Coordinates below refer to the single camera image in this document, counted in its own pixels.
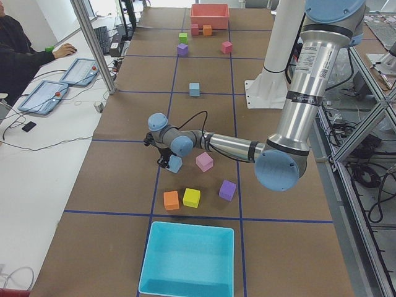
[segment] cube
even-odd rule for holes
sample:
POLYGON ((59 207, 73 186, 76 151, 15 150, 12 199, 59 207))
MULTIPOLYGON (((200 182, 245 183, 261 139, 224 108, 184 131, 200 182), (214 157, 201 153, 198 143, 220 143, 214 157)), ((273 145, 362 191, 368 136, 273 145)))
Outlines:
POLYGON ((163 193, 163 205, 166 210, 179 209, 179 194, 177 191, 163 193))
POLYGON ((188 45, 185 45, 184 43, 180 43, 178 45, 178 55, 186 56, 187 54, 188 54, 188 45))
POLYGON ((205 152, 196 157, 196 164, 203 172, 205 172, 213 167, 213 159, 205 152))
POLYGON ((188 45, 187 33, 179 33, 179 43, 184 43, 185 45, 188 45))
POLYGON ((222 52, 223 54, 229 54, 233 50, 233 44, 229 41, 224 41, 222 43, 222 52))
POLYGON ((235 190, 236 190, 235 183, 232 183, 231 181, 224 180, 218 195, 225 200, 231 201, 233 199, 235 190))
POLYGON ((186 189, 183 196, 183 204, 188 207, 198 208, 200 200, 200 190, 186 189))
POLYGON ((191 35, 199 35, 198 24, 191 24, 191 35))
POLYGON ((167 168, 167 170, 173 173, 177 173, 179 172, 182 165, 183 165, 182 159, 178 156, 172 155, 169 158, 169 162, 168 162, 169 168, 167 168))
POLYGON ((212 35, 212 25, 204 25, 204 35, 211 36, 212 35))
POLYGON ((199 97, 199 83, 198 82, 190 82, 190 96, 191 97, 199 97))

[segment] white wall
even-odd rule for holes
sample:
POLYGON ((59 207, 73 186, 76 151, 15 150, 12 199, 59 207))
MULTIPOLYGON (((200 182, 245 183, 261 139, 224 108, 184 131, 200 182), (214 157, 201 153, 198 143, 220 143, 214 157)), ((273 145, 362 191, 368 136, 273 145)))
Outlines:
POLYGON ((15 18, 24 28, 25 34, 37 51, 57 43, 36 0, 2 0, 6 14, 15 18))
POLYGON ((51 27, 57 41, 70 34, 72 24, 77 21, 70 0, 35 0, 44 18, 51 27))

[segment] light blue plastic tray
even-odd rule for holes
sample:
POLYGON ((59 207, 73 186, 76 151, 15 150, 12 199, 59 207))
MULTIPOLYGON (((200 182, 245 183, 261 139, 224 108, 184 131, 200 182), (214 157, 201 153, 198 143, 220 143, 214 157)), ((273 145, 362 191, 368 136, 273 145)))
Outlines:
POLYGON ((139 292, 172 297, 233 297, 234 230, 152 223, 139 292))

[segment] black keyboard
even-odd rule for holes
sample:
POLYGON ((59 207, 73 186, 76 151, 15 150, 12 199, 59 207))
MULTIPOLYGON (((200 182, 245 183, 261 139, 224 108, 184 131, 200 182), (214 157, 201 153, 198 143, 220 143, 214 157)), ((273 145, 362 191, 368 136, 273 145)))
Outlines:
POLYGON ((93 29, 98 38, 103 54, 108 54, 110 50, 110 37, 106 26, 93 29))

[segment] white desk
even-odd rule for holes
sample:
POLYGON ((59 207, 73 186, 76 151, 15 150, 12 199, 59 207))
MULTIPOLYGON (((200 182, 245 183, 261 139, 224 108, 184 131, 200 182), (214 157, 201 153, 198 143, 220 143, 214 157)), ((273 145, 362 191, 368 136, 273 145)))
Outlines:
MULTIPOLYGON (((105 18, 96 20, 93 26, 113 28, 113 24, 114 19, 105 18)), ((43 66, 37 75, 66 70, 75 58, 93 57, 82 32, 67 42, 78 49, 76 54, 43 66)), ((106 57, 107 63, 112 60, 110 56, 106 57)), ((25 93, 31 92, 43 79, 58 81, 62 75, 63 72, 44 75, 32 82, 25 93)), ((83 89, 71 87, 64 99, 83 89)), ((28 133, 21 130, 22 126, 8 129, 6 142, 37 149, 62 140, 92 136, 100 119, 93 102, 104 101, 105 92, 103 80, 98 80, 78 97, 60 102, 47 116, 26 115, 26 123, 33 121, 37 126, 28 133)), ((24 99, 20 98, 14 109, 24 99)), ((0 134, 16 117, 1 123, 0 134)), ((37 277, 89 145, 90 139, 78 140, 38 152, 0 145, 0 273, 10 274, 19 267, 29 266, 37 277)), ((8 288, 25 290, 30 284, 31 273, 21 270, 12 279, 15 282, 10 280, 8 288)))

